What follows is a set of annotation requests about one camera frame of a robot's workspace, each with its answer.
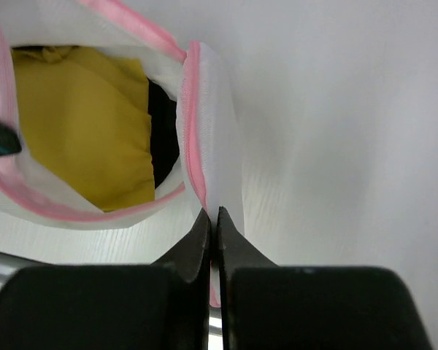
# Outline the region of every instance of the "laundry bag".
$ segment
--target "laundry bag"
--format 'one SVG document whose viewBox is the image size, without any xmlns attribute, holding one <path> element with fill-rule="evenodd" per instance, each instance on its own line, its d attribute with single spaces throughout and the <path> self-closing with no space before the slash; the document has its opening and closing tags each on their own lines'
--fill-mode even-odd
<svg viewBox="0 0 438 350">
<path fill-rule="evenodd" d="M 33 45 L 78 45 L 136 58 L 147 78 L 176 101 L 179 157 L 153 201 L 102 211 L 34 159 L 20 129 L 11 55 L 14 47 Z M 17 131 L 23 148 L 0 157 L 0 210 L 53 227 L 125 228 L 186 193 L 193 215 L 204 208 L 215 225 L 225 206 L 243 232 L 239 135 L 227 75 L 206 44 L 191 42 L 184 51 L 118 0 L 0 0 L 0 123 Z"/>
</svg>

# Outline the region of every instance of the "white surface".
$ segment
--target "white surface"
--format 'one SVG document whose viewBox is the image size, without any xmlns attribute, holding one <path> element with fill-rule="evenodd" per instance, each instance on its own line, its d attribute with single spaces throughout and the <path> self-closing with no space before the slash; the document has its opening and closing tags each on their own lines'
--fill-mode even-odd
<svg viewBox="0 0 438 350">
<path fill-rule="evenodd" d="M 278 263 L 394 269 L 438 349 L 438 1 L 150 0 L 136 8 L 183 47 L 200 39 L 228 63 L 247 237 Z M 107 232 L 0 214 L 0 250 L 50 262 L 148 262 L 187 231 L 188 211 L 177 202 Z"/>
</svg>

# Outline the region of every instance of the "black cloth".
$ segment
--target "black cloth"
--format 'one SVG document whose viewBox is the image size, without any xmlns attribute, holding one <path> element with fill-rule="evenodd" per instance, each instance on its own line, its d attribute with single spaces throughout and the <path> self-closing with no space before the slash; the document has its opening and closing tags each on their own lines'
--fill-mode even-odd
<svg viewBox="0 0 438 350">
<path fill-rule="evenodd" d="M 157 188 L 170 174 L 180 154 L 177 140 L 177 102 L 159 85 L 149 81 L 147 112 L 151 116 L 151 156 Z"/>
</svg>

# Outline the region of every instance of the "yellow fabric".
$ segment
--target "yellow fabric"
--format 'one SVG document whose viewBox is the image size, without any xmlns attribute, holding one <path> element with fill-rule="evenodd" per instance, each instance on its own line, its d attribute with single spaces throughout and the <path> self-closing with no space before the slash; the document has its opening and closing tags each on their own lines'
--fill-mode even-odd
<svg viewBox="0 0 438 350">
<path fill-rule="evenodd" d="M 154 200 L 149 85 L 138 60 L 89 47 L 12 51 L 34 159 L 103 211 Z"/>
</svg>

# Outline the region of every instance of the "pink stripe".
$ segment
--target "pink stripe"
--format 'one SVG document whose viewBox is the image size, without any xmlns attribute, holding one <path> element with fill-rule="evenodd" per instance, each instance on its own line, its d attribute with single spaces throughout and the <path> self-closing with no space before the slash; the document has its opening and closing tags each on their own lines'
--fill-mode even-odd
<svg viewBox="0 0 438 350">
<path fill-rule="evenodd" d="M 183 85 L 183 117 L 185 118 L 185 161 L 191 185 L 203 208 L 207 209 L 206 182 L 201 167 L 201 150 L 198 134 L 198 94 L 199 94 L 199 42 L 191 42 L 188 60 L 185 62 L 185 81 Z"/>
<path fill-rule="evenodd" d="M 171 58 L 183 63 L 187 53 L 180 49 L 168 31 L 142 17 L 118 0 L 79 0 L 101 16 L 118 24 L 127 32 L 138 36 L 143 42 Z"/>
<path fill-rule="evenodd" d="M 18 127 L 18 107 L 15 95 L 15 75 L 13 73 L 12 59 L 9 53 L 9 45 L 5 42 L 0 29 L 0 120 Z M 185 185 L 181 184 L 173 192 L 156 201 L 135 206 L 132 208 L 114 211 L 108 214 L 98 214 L 84 211 L 76 211 L 68 206 L 52 202 L 45 196 L 25 186 L 19 171 L 15 167 L 15 156 L 0 158 L 0 190 L 16 202 L 19 206 L 37 215 L 60 221 L 73 222 L 102 222 L 117 219 L 127 215 L 149 211 L 164 205 L 167 201 L 181 194 Z M 6 161 L 7 167 L 3 172 L 1 164 Z"/>
</svg>

